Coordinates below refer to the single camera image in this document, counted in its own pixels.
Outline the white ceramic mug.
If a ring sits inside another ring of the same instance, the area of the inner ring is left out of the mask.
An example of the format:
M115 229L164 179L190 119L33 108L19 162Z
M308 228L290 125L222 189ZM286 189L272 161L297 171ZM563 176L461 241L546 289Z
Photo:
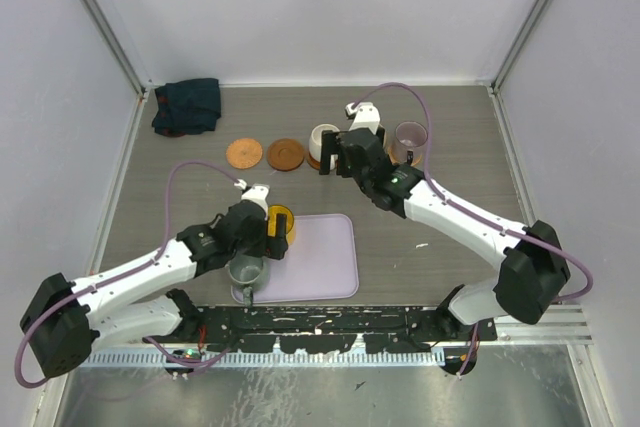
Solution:
M339 132L340 129L333 124L319 124L311 131L308 141L308 151L310 156L320 161L322 152L322 135L324 131Z

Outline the wooden coaster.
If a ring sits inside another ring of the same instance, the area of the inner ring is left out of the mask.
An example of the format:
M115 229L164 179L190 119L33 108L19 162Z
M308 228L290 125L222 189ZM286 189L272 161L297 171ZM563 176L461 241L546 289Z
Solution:
M302 144L290 138L275 140L267 150L267 162L277 171L293 171L302 164L304 158L305 149Z
M315 170L319 171L321 164L319 161L315 160L310 153L306 154L306 161L307 163Z

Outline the yellow translucent cup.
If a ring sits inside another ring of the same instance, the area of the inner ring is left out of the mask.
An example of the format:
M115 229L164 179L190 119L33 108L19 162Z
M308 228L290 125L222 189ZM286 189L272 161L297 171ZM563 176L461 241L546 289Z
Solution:
M296 227L293 212L284 205L271 205L268 209L267 235L269 237L276 236L277 216L283 214L286 216L286 240L289 245L295 241Z

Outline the woven rattan coaster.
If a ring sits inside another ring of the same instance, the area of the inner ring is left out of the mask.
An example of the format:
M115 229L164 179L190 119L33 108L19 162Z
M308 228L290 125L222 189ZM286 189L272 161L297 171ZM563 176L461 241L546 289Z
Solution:
M226 150L228 163L240 170L255 167L262 159L263 147L253 138L240 138L233 141Z
M394 164L417 166L423 161L424 150L404 144L393 144L388 149L388 155Z

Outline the grey ceramic mug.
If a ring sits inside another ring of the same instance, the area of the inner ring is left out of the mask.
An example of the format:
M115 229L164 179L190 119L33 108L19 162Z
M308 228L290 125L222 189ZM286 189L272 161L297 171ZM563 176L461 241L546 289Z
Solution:
M232 287L246 307L254 304L255 294L266 286L270 277L267 261L263 257L249 255L237 255L229 261L227 272Z

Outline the lilac plastic tray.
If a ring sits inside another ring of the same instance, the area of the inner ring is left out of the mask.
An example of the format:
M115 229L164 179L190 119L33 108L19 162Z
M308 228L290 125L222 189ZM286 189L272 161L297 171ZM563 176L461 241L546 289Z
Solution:
M295 217L296 236L282 260L264 258L270 270L254 304L339 300L359 288L352 222L343 214ZM231 284L231 295L240 304Z

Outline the purple translucent cup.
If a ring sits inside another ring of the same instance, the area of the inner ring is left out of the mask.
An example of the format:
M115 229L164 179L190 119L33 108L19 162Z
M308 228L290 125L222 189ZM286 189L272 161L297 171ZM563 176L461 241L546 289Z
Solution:
M404 144L405 146L422 148L425 154L427 141L428 131L422 124L415 121L405 121L396 127L391 146Z

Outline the beige ceramic mug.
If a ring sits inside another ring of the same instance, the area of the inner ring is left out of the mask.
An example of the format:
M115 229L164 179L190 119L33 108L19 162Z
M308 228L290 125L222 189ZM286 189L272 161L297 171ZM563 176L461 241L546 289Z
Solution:
M381 145L382 145L383 149L386 149L386 143L387 143L387 132L386 132L386 129L385 129L382 125L380 125L380 126L377 128L377 131L376 131L376 137L377 137L377 139L380 141L380 143L381 143Z

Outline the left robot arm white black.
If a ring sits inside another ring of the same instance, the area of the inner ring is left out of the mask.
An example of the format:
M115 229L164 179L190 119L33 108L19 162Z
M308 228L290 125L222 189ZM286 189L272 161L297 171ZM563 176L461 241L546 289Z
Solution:
M45 379L81 365L92 352L143 337L188 343L204 320L186 282L231 261L280 260L289 247L287 214L242 200L207 224L185 228L158 250L103 274L70 281L46 278L20 321Z

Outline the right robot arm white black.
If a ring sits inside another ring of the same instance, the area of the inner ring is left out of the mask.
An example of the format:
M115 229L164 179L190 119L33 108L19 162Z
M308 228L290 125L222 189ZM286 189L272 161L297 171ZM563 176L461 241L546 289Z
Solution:
M324 131L321 174L328 174L331 160L376 207L445 234L496 270L495 278L456 288L441 303L438 326L447 339L462 340L488 318L510 316L534 325L568 282L553 227L502 219L443 190L418 168L393 163L369 129Z

